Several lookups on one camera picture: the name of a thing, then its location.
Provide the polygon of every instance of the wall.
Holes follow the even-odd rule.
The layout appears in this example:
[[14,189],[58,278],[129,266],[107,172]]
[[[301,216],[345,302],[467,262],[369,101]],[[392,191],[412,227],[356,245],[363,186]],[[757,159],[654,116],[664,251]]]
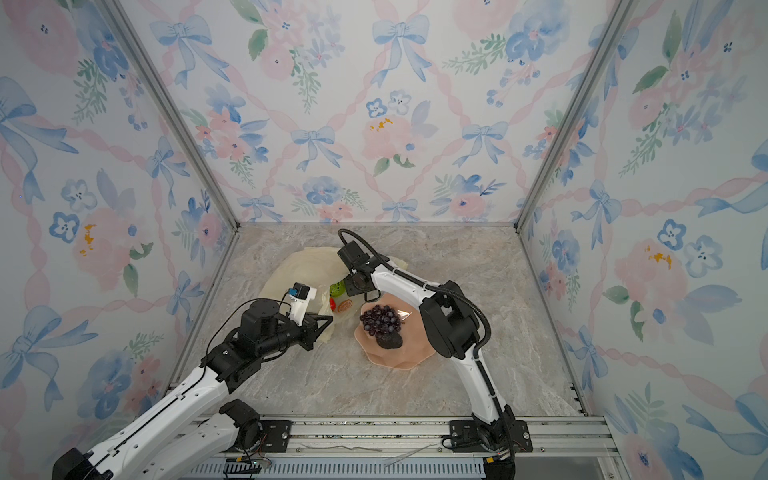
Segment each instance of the wall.
[[230,232],[90,2],[0,6],[0,477],[50,478],[157,401]]
[[122,4],[240,219],[508,222],[614,0]]
[[[634,480],[768,478],[766,21],[765,2],[640,0],[598,126],[524,225]],[[574,167],[581,143],[597,154]]]

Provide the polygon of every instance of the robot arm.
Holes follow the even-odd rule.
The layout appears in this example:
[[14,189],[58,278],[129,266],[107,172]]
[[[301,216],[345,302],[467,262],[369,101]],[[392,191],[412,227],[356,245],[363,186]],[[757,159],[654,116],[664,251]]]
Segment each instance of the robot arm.
[[[356,241],[347,242],[344,235],[355,237],[372,253],[365,253]],[[350,296],[378,290],[391,293],[419,309],[424,330],[432,347],[440,355],[450,358],[469,395],[472,416],[478,423],[478,437],[489,451],[511,449],[511,430],[515,415],[498,393],[496,384],[488,374],[480,347],[491,334],[488,320],[479,308],[464,297],[459,286],[452,282],[429,282],[398,268],[388,257],[376,252],[356,233],[339,230],[344,247],[339,257],[349,269],[344,279]],[[482,320],[484,336],[478,333]]]

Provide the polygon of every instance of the green leaf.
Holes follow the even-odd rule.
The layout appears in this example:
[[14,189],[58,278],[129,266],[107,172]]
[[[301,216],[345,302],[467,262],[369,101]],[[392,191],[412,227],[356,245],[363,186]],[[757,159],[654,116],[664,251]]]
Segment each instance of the green leaf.
[[243,17],[244,20],[247,20],[251,23],[257,23],[259,25],[264,25],[264,22],[261,20],[261,14],[257,10],[256,6],[249,2],[249,0],[230,0],[230,3],[235,8],[235,10],[237,10],[237,13]]
[[250,59],[256,60],[256,58],[261,55],[261,52],[269,43],[270,40],[266,36],[266,30],[256,30],[248,41],[248,52],[250,53]]
[[651,88],[655,84],[659,83],[662,77],[669,71],[669,68],[659,65],[653,70],[649,70],[643,75],[637,85],[634,86],[632,93],[636,94],[639,91],[643,91],[646,88]]
[[632,302],[632,306],[629,308],[629,321],[632,325],[632,330],[634,331],[634,334],[637,335],[637,338],[640,339],[640,341],[643,341],[643,325],[645,322],[635,322],[634,317],[639,313],[643,311],[643,306],[640,305],[640,302]]
[[130,263],[123,269],[123,280],[128,291],[134,294],[134,298],[139,296],[139,272],[136,267]]
[[140,258],[144,258],[152,251],[152,245],[154,245],[152,242],[145,244],[141,244],[141,249],[143,252],[138,253],[135,248],[131,248],[131,251],[128,252],[128,255],[131,256],[134,260],[139,260]]
[[389,168],[389,159],[381,157],[379,161],[376,162],[376,166],[373,168],[373,176],[375,177],[387,168]]
[[629,300],[629,292],[622,285],[612,286],[605,290],[603,296],[617,305],[624,305]]
[[677,49],[680,47],[682,37],[683,25],[680,23],[680,17],[677,16],[677,12],[672,12],[672,18],[670,18],[670,24],[667,27],[667,34],[664,36],[664,43],[661,44],[661,53],[670,64],[677,53]]

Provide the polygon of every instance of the plastic bag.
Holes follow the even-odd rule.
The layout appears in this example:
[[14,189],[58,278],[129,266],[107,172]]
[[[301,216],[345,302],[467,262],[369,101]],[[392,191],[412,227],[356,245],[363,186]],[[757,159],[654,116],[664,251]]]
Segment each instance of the plastic bag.
[[[310,301],[306,311],[319,315],[333,315],[333,323],[317,339],[321,343],[328,342],[336,326],[346,325],[351,319],[356,321],[360,307],[365,302],[363,295],[349,297],[344,293],[333,299],[336,303],[336,311],[331,310],[330,288],[349,274],[338,252],[338,247],[307,247],[291,253],[275,269],[259,294],[263,298],[280,300],[295,282],[316,288],[317,295]],[[408,266],[402,260],[394,257],[390,259],[400,268],[405,269]]]

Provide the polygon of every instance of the metal bracket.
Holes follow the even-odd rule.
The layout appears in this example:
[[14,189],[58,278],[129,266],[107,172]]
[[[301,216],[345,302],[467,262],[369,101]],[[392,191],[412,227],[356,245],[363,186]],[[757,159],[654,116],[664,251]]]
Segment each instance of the metal bracket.
[[[483,447],[478,434],[478,426],[474,420],[452,420],[448,422],[451,435],[443,439],[451,440],[451,450],[462,452],[488,452]],[[522,420],[515,420],[511,425],[512,441],[515,443],[515,453],[533,452],[531,434],[528,432],[528,424]]]
[[264,453],[285,453],[288,449],[292,422],[290,420],[262,420],[260,423],[266,434],[266,438],[260,446],[261,451]]

